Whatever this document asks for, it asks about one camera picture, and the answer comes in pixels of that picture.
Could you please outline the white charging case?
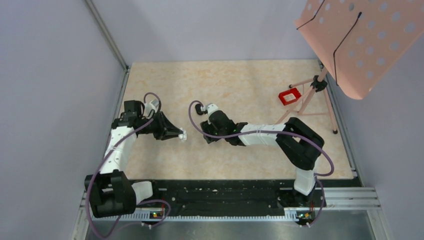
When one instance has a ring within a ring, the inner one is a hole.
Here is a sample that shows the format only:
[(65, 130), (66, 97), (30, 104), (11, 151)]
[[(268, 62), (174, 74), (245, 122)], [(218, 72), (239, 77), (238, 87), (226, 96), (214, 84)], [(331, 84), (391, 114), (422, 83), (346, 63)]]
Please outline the white charging case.
[(187, 131), (181, 128), (181, 129), (180, 129), (180, 133), (179, 133), (179, 135), (178, 135), (178, 138), (179, 138), (181, 141), (186, 141), (186, 140), (187, 140)]

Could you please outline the black earbud charging case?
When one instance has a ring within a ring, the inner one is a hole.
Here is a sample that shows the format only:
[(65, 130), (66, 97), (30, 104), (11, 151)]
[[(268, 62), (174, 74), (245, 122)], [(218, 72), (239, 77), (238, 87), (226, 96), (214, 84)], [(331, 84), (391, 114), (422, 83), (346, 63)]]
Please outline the black earbud charging case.
[(204, 113), (204, 110), (203, 110), (203, 105), (202, 104), (197, 103), (194, 108), (195, 108), (195, 112), (196, 112), (197, 115), (201, 116), (201, 115), (204, 115), (205, 114)]

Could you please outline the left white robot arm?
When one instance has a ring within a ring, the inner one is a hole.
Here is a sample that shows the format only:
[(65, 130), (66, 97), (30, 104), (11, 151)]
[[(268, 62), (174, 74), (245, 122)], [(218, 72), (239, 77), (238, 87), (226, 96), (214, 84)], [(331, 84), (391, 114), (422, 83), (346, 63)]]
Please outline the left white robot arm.
[(150, 181), (131, 183), (125, 174), (132, 146), (139, 135), (156, 140), (187, 139), (187, 132), (172, 124), (160, 110), (160, 102), (124, 102), (124, 110), (111, 124), (110, 142), (97, 173), (88, 175), (84, 185), (95, 218), (132, 214), (142, 201), (149, 207), (160, 202), (159, 191)]

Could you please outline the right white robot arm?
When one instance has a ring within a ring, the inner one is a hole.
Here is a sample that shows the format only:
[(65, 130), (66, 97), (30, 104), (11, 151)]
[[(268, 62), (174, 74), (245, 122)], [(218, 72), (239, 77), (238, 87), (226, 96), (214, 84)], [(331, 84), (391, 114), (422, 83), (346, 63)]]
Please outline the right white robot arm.
[(316, 161), (322, 154), (324, 139), (304, 122), (291, 117), (286, 123), (255, 125), (247, 122), (235, 123), (210, 103), (195, 104), (196, 113), (207, 115), (200, 123), (207, 143), (224, 139), (232, 146), (263, 145), (280, 148), (295, 166), (293, 200), (299, 206), (307, 206), (314, 198), (316, 186)]

